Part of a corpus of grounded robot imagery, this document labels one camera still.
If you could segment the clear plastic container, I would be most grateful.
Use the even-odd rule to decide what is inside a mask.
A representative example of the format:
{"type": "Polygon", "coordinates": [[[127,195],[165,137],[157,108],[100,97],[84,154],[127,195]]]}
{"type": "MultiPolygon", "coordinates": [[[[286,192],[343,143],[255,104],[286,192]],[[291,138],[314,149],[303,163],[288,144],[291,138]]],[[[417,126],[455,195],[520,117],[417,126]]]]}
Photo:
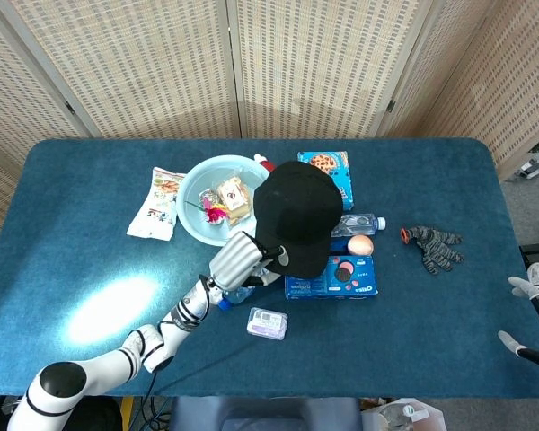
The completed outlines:
{"type": "Polygon", "coordinates": [[[443,412],[417,399],[398,399],[377,412],[380,431],[447,431],[443,412]]]}

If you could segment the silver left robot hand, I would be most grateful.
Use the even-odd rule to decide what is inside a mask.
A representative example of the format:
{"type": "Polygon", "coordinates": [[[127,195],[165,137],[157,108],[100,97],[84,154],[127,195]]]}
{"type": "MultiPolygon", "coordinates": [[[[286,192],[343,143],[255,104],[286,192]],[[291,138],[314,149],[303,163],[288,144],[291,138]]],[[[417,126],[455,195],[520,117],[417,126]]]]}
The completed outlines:
{"type": "Polygon", "coordinates": [[[210,261],[206,284],[224,292],[233,292],[238,287],[268,286],[280,278],[280,274],[267,269],[275,261],[282,267],[289,264],[284,246],[266,248],[240,231],[210,261]]]}

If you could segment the black baseball cap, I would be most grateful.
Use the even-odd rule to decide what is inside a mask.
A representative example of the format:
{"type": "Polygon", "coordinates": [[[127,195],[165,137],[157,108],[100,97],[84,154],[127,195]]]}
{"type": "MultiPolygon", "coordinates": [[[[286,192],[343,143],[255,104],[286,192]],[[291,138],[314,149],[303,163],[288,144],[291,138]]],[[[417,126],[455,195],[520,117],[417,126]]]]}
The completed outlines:
{"type": "Polygon", "coordinates": [[[340,191],[326,173],[307,163],[282,163],[254,191],[253,209],[256,241],[287,254],[287,263],[274,259],[268,270],[298,278],[323,273],[343,212],[340,191]]]}

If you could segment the colourful feather shuttlecock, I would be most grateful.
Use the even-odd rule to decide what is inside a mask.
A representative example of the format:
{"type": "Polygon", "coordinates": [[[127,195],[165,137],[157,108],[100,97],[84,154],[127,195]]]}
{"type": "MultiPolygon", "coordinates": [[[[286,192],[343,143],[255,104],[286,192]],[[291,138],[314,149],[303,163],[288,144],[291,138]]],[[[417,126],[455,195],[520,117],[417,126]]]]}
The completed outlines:
{"type": "Polygon", "coordinates": [[[205,216],[205,221],[208,224],[218,225],[223,223],[229,217],[226,206],[213,202],[209,198],[203,198],[200,204],[194,204],[189,201],[186,201],[186,204],[203,213],[205,216]]]}

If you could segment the pink peach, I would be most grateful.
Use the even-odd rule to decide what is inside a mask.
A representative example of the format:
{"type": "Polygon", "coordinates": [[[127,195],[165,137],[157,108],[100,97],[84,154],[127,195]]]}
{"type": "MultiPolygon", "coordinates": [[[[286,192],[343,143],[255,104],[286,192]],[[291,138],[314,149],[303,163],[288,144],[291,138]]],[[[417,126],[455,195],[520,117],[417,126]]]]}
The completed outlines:
{"type": "Polygon", "coordinates": [[[349,239],[347,249],[350,255],[371,256],[375,247],[373,241],[368,236],[359,234],[349,239]]]}

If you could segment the light blue plastic basin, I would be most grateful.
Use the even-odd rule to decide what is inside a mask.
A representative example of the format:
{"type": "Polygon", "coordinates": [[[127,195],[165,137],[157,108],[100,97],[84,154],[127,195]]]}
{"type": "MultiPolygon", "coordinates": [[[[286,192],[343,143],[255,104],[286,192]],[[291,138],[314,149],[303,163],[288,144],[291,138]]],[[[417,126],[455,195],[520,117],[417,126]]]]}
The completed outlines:
{"type": "Polygon", "coordinates": [[[234,226],[227,221],[213,225],[206,221],[201,209],[199,195],[214,190],[224,180],[237,176],[249,193],[253,192],[268,178],[269,171],[251,158],[240,155],[219,155],[195,165],[182,180],[176,200],[179,221],[185,230],[196,240],[221,247],[237,232],[255,234],[256,218],[253,209],[250,215],[234,226]]]}

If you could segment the wrapped pastry package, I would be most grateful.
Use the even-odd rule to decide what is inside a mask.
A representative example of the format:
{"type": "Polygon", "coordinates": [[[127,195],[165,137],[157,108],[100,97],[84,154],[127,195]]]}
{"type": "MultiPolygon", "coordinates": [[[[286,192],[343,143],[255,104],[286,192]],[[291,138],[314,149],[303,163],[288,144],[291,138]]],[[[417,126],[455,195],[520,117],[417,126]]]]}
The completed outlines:
{"type": "Polygon", "coordinates": [[[251,200],[247,187],[238,176],[225,180],[216,187],[216,193],[227,209],[228,224],[234,226],[251,213],[251,200]]]}

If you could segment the grey blue robot torso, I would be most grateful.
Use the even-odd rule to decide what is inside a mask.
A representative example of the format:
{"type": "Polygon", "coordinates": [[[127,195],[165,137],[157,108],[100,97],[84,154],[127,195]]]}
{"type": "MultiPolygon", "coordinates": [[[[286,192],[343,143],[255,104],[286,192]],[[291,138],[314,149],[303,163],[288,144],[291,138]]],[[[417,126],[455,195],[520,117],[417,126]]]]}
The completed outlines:
{"type": "Polygon", "coordinates": [[[190,397],[173,400],[169,431],[363,431],[354,398],[190,397]]]}

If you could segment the blue sports drink bottle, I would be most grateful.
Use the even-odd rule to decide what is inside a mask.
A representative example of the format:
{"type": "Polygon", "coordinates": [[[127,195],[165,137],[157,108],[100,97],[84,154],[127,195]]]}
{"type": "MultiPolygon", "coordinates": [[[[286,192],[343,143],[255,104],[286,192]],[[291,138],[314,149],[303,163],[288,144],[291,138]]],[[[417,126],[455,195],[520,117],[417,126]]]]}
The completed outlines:
{"type": "Polygon", "coordinates": [[[223,311],[230,310],[235,305],[238,305],[249,298],[254,290],[254,286],[240,286],[234,291],[224,292],[218,307],[223,311]]]}

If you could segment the white snack bag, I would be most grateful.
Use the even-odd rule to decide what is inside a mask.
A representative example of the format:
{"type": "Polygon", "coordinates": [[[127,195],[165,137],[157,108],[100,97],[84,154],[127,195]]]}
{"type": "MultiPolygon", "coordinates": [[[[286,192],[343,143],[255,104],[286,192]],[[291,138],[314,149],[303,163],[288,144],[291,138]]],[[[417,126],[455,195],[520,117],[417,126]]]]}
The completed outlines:
{"type": "Polygon", "coordinates": [[[127,229],[127,235],[170,241],[177,221],[176,200],[185,173],[154,167],[152,182],[142,207],[127,229]]]}

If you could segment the clear box with purple items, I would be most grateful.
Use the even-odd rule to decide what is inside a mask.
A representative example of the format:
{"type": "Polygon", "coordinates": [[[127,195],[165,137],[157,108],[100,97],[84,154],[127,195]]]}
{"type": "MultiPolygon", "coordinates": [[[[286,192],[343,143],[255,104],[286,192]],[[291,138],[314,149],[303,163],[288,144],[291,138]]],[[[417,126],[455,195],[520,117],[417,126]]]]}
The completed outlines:
{"type": "Polygon", "coordinates": [[[287,332],[287,322],[288,316],[285,313],[252,307],[246,330],[253,336],[283,340],[287,332]]]}

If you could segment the woven folding screen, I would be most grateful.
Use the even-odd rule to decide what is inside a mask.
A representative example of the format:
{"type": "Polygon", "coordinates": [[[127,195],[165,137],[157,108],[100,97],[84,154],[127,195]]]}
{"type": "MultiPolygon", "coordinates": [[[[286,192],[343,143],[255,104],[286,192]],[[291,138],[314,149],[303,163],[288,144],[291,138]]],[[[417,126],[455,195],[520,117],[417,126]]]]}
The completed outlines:
{"type": "Polygon", "coordinates": [[[0,0],[0,231],[55,137],[539,143],[539,0],[0,0]]]}

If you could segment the blue chocolate chip cookie box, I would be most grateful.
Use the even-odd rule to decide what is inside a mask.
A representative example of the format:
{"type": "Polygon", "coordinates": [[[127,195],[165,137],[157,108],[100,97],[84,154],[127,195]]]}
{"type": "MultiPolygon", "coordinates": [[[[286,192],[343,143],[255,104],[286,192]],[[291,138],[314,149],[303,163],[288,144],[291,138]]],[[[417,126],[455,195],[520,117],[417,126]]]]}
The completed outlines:
{"type": "Polygon", "coordinates": [[[340,190],[345,211],[350,211],[354,207],[349,158],[346,151],[298,152],[297,160],[311,164],[330,176],[340,190]]]}

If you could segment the clear water bottle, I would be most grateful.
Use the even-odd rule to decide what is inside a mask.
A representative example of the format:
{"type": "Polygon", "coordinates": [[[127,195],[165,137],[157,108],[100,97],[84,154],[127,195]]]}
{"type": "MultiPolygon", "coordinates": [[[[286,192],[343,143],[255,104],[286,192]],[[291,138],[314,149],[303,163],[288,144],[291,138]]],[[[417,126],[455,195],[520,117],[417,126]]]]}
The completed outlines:
{"type": "Polygon", "coordinates": [[[386,228],[384,217],[373,214],[343,215],[340,222],[331,231],[333,238],[351,237],[355,235],[371,236],[386,228]]]}

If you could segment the blue Oreo cookie box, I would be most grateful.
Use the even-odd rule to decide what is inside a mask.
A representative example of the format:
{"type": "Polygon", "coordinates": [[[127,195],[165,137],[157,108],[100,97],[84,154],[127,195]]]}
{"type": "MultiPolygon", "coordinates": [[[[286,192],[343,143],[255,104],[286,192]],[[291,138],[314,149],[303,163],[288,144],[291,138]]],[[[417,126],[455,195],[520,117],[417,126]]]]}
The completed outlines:
{"type": "Polygon", "coordinates": [[[287,299],[363,299],[377,293],[371,256],[330,256],[318,277],[285,277],[287,299]]]}

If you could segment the grey knit glove orange cuff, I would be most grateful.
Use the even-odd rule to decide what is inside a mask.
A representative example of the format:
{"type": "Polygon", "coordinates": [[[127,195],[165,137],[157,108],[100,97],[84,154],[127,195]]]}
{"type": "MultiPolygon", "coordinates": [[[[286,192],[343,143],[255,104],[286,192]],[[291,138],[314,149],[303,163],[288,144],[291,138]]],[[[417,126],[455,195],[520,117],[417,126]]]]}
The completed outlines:
{"type": "Polygon", "coordinates": [[[451,271],[454,263],[464,261],[464,255],[451,248],[452,245],[458,245],[463,240],[456,233],[416,225],[410,228],[402,228],[400,236],[404,244],[414,242],[419,247],[421,262],[431,275],[437,275],[439,270],[451,271]]]}

